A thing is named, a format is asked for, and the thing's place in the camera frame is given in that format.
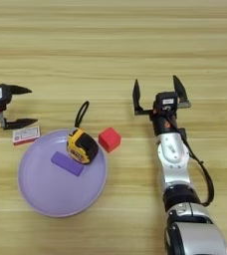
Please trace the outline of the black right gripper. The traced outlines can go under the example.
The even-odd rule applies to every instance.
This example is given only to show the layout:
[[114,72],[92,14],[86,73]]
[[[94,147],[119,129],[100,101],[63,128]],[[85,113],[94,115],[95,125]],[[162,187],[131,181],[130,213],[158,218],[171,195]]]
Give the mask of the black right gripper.
[[[186,109],[191,107],[191,103],[188,100],[186,90],[182,85],[181,81],[177,76],[173,76],[173,85],[174,90],[178,96],[178,107],[180,109]],[[132,90],[132,101],[134,114],[136,116],[149,116],[152,121],[153,130],[155,135],[170,133],[170,132],[179,132],[177,126],[177,109],[174,110],[144,110],[140,104],[140,89],[138,80],[134,81],[134,86]]]

